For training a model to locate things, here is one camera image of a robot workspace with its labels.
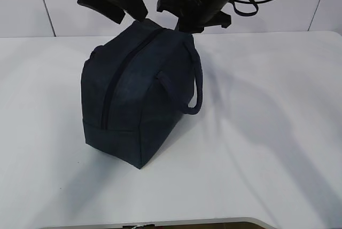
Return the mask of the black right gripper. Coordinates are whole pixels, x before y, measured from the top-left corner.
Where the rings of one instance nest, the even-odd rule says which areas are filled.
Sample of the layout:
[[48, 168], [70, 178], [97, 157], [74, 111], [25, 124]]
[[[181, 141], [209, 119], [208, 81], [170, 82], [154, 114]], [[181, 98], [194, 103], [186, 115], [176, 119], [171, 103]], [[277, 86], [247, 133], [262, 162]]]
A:
[[231, 25], [231, 15], [222, 12], [230, 0], [158, 0], [157, 11], [178, 17], [175, 30], [202, 33], [206, 27]]

